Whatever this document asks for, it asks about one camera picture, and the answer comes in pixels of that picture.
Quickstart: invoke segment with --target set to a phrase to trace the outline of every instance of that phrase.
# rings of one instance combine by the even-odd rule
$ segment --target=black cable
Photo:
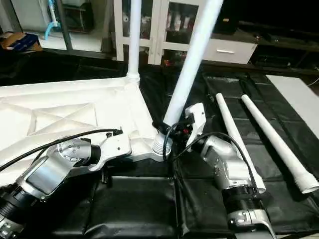
[[[200,135],[199,137],[197,137],[192,143],[190,143],[181,153],[179,153],[174,159],[173,159],[173,162],[175,160],[177,160],[179,157],[181,157],[189,148],[191,148],[194,144],[196,144],[198,141],[200,141],[201,139],[205,138],[205,137],[209,137],[211,135],[214,135],[214,136],[223,136],[227,139],[229,139],[235,146],[236,148],[238,149],[240,155],[242,156],[244,162],[247,164],[247,167],[248,167],[248,171],[249,171],[249,176],[251,178],[251,182],[252,182],[252,185],[253,187],[255,188],[256,190],[256,193],[258,192],[258,188],[257,188],[257,184],[256,184],[256,181],[255,181],[255,178],[254,178],[254,175],[251,171],[251,168],[248,164],[248,161],[247,161],[247,158],[245,157],[244,155],[244,152],[241,150],[240,146],[238,145],[238,143],[236,142],[236,140],[234,140],[231,136],[225,134],[225,133],[222,133],[222,132],[210,132],[210,133],[204,133],[202,135]]]
[[[41,150],[41,152],[35,157],[35,159],[33,160],[32,163],[34,163],[35,161],[37,161],[41,155],[47,150],[48,148],[44,148],[43,150]]]
[[[85,135],[88,135],[88,134],[101,133],[101,132],[116,132],[116,131],[118,131],[118,129],[113,129],[113,128],[96,129],[96,130],[91,130],[91,131],[88,131],[88,132],[78,133],[78,134],[75,134],[73,136],[68,136],[68,137],[65,137],[65,138],[61,138],[61,139],[55,140],[55,141],[53,141],[51,143],[47,143],[47,144],[44,144],[44,145],[42,145],[42,146],[40,146],[38,148],[30,150],[29,152],[24,153],[23,155],[20,155],[17,158],[11,160],[10,162],[0,166],[0,172],[5,170],[6,168],[10,167],[11,165],[19,162],[23,158],[28,157],[29,155],[31,155],[33,153],[36,153],[36,152],[38,152],[38,151],[40,151],[42,149],[46,150],[48,147],[51,147],[51,146],[56,145],[58,143],[62,143],[62,142],[65,142],[65,141],[68,141],[68,140],[71,140],[71,139],[74,139],[74,138],[82,137],[82,136],[85,136]]]
[[[164,143],[163,143],[163,152],[162,152],[163,161],[164,162],[167,161],[167,158],[166,158],[166,147],[167,147],[167,142],[168,142],[168,139],[169,139],[169,135],[175,129],[175,127],[178,126],[180,123],[182,123],[182,122],[177,122],[177,123],[173,124],[171,127],[169,127],[168,131],[167,131],[167,134],[165,135]]]

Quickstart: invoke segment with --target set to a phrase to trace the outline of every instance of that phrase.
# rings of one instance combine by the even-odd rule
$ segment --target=white pole
[[[231,116],[231,113],[227,107],[227,104],[224,100],[224,97],[221,93],[218,93],[216,95],[216,99],[217,99],[217,103],[218,103],[218,106],[219,106],[219,109],[220,109],[220,112],[223,116],[223,119],[224,119],[224,122],[225,122],[225,126],[227,128],[227,132],[228,134],[234,139],[236,140],[236,142],[238,143],[239,147],[241,148],[241,150],[243,151],[244,155],[245,155],[245,158],[247,159],[247,163],[253,173],[253,176],[254,176],[254,179],[256,181],[256,184],[257,184],[257,188],[258,188],[258,191],[259,193],[264,193],[266,191],[266,186],[263,182],[263,179],[261,178],[261,176],[257,173],[256,169],[255,169],[255,166],[250,158],[250,155],[247,151],[247,148],[243,142],[243,139],[242,137],[240,136],[240,133],[238,131],[238,128],[236,127],[236,124],[233,120],[233,117]]]
[[[183,68],[165,114],[164,123],[168,125],[173,125],[179,121],[222,4],[223,0],[206,1],[202,16],[200,16],[199,23],[194,29]],[[153,150],[160,155],[162,155],[162,152],[158,149],[162,148],[162,142],[163,135],[159,133],[154,140]]]
[[[142,0],[131,0],[129,70],[127,78],[130,82],[139,82],[139,53],[141,30]]]
[[[252,100],[247,95],[243,95],[241,99],[292,173],[295,183],[299,187],[300,191],[302,193],[310,193],[319,189],[319,183],[316,178],[304,168],[298,158],[286,145],[268,120],[258,110]]]

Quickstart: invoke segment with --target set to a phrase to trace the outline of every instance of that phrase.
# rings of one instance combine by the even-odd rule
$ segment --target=drawer handle
[[[219,53],[235,54],[234,51],[226,51],[226,50],[218,50],[218,49],[216,51]]]

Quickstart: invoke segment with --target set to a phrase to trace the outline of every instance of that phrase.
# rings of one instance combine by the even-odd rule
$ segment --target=white cabinet
[[[114,0],[117,60],[128,52],[131,0]],[[140,51],[149,64],[183,61],[206,0],[142,0]],[[204,60],[247,64],[256,44],[211,38]]]
[[[254,43],[211,39],[207,45],[203,59],[247,64],[256,46]]]

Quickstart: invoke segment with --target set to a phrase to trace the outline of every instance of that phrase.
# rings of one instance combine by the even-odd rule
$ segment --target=white frame
[[[157,38],[157,50],[156,50],[156,56],[155,56],[155,65],[160,65],[162,53],[163,50],[175,50],[175,51],[188,51],[189,44],[183,44],[183,43],[175,43],[175,42],[166,42],[165,36],[166,36],[166,19],[168,15],[168,8],[169,3],[175,2],[175,3],[181,3],[181,4],[188,4],[188,5],[195,5],[198,6],[196,19],[192,31],[192,36],[194,33],[194,29],[198,25],[198,19],[202,15],[203,8],[205,6],[205,0],[162,0],[161,6],[160,6],[160,16],[159,16],[159,28],[158,28],[158,38]]]
[[[140,46],[149,48],[149,64],[154,64],[158,38],[158,22],[160,21],[161,0],[153,0],[151,32],[149,39],[140,39]],[[122,0],[114,1],[115,42],[118,61],[124,61],[124,45],[130,45],[130,38],[123,36]]]

